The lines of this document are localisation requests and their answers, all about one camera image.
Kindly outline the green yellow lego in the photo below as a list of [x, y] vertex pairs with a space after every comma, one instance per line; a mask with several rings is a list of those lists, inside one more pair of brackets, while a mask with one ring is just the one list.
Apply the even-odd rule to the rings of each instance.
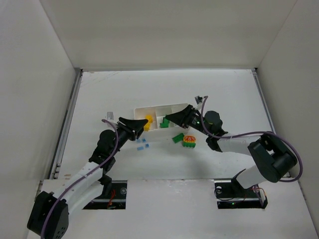
[[148, 122], [144, 126], [144, 131], [149, 131], [154, 122], [154, 119], [152, 115], [146, 115], [145, 118], [148, 120]]

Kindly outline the small green lego brick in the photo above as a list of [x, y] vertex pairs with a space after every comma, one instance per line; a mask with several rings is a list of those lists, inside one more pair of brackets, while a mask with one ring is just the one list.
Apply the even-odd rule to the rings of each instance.
[[169, 127], [169, 120], [164, 117], [162, 122], [159, 124], [160, 128], [168, 128]]

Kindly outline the green long lego brick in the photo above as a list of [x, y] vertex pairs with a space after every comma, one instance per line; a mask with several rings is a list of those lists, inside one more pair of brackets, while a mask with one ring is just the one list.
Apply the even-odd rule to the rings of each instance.
[[184, 138], [184, 134], [180, 133], [180, 134], [176, 135], [175, 137], [173, 137], [172, 140], [174, 143], [178, 143], [178, 142], [183, 141], [183, 138]]

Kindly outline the orange flower green lego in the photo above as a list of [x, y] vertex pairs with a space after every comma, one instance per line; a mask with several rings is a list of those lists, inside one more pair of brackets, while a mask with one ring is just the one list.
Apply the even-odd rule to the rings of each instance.
[[195, 148], [196, 138], [192, 135], [185, 135], [182, 140], [182, 146], [188, 148]]

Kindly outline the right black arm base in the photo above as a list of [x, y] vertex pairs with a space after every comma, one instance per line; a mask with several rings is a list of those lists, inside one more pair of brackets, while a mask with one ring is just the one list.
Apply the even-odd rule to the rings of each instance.
[[259, 185], [243, 189], [230, 180], [219, 180], [214, 186], [218, 209], [265, 209], [268, 205], [266, 192]]

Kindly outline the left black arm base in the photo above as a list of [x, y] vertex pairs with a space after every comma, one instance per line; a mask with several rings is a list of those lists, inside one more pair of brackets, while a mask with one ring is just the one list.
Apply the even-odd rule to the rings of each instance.
[[126, 197], [128, 182], [115, 180], [109, 176], [103, 176], [99, 183], [103, 186], [102, 193], [91, 200], [84, 210], [124, 210], [126, 208]]

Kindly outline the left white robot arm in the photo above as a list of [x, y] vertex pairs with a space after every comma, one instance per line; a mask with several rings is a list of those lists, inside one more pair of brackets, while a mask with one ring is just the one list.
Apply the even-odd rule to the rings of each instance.
[[107, 173], [115, 164], [115, 154], [128, 141], [144, 132], [147, 119], [119, 118], [111, 129], [100, 133], [88, 162], [55, 191], [40, 192], [33, 204], [27, 228], [42, 239], [60, 239], [66, 233], [71, 216], [93, 199], [108, 194], [112, 178]]

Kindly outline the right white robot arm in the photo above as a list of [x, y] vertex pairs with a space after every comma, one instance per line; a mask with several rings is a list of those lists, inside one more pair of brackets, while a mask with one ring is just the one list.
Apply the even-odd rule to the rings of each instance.
[[216, 152], [232, 152], [250, 156], [255, 165], [243, 169], [232, 178], [240, 189], [269, 181], [277, 183], [298, 162], [297, 156], [273, 133], [266, 131], [236, 137], [223, 130], [219, 113], [202, 114], [192, 105], [166, 115], [166, 119], [181, 128], [193, 128], [207, 136], [208, 147]]

